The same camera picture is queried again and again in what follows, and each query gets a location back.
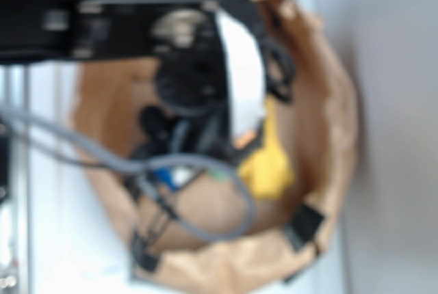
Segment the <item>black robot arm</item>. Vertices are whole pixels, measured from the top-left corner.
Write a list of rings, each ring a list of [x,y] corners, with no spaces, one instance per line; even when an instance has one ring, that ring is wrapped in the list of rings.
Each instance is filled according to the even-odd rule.
[[[294,65],[269,39],[254,0],[1,0],[1,63],[92,62],[160,58],[159,97],[178,116],[200,122],[190,155],[176,144],[169,157],[123,159],[95,141],[26,111],[1,114],[63,137],[124,174],[178,163],[228,168],[262,145],[267,94],[290,101],[281,88]]]

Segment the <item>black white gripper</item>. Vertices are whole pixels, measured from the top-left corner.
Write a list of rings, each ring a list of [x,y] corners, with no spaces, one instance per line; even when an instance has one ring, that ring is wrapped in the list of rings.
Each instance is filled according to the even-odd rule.
[[[148,139],[134,159],[187,154],[237,166],[267,145],[267,99],[291,101],[295,65],[253,1],[181,5],[149,35],[164,47],[153,78],[162,106],[140,112]]]

